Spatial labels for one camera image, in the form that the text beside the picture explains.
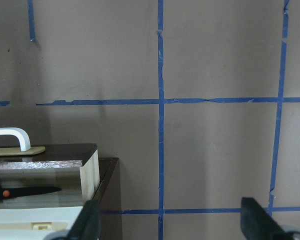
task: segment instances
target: scissors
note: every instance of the scissors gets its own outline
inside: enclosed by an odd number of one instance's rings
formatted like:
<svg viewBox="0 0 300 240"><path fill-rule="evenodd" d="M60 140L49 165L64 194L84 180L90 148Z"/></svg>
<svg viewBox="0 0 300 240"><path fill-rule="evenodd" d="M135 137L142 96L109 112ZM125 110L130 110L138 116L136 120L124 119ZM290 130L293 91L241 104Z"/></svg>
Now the scissors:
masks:
<svg viewBox="0 0 300 240"><path fill-rule="evenodd" d="M61 191L61 188L55 186L31 186L3 188L0 186L0 200L12 199L17 197L49 194Z"/></svg>

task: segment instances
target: white handle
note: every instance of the white handle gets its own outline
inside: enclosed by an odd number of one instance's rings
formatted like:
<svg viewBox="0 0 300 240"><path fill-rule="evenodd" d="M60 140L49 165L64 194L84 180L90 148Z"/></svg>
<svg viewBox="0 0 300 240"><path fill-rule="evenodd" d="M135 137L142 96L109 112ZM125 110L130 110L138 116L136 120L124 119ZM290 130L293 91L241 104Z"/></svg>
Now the white handle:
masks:
<svg viewBox="0 0 300 240"><path fill-rule="evenodd" d="M2 127L0 128L0 135L16 136L20 143L20 149L25 152L31 148L30 139L25 130L18 127Z"/></svg>

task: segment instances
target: curved white handle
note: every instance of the curved white handle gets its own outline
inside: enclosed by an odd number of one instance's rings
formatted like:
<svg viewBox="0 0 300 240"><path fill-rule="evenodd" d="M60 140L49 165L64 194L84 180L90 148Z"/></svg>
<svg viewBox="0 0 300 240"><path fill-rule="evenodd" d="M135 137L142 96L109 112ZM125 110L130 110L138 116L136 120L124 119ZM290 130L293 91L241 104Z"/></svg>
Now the curved white handle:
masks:
<svg viewBox="0 0 300 240"><path fill-rule="evenodd" d="M2 127L0 128L0 135L16 136L20 143L20 149L25 152L31 148L30 139L25 130L18 127Z"/></svg>

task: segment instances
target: black scissors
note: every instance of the black scissors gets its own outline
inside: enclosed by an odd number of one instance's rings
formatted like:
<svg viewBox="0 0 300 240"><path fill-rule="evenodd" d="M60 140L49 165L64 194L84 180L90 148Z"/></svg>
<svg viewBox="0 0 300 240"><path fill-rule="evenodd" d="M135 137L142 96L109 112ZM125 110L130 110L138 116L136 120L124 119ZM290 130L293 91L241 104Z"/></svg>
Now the black scissors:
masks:
<svg viewBox="0 0 300 240"><path fill-rule="evenodd" d="M61 191L61 188L55 186L31 186L17 188L2 188L0 186L0 200L40 194L49 194L58 191Z"/></svg>

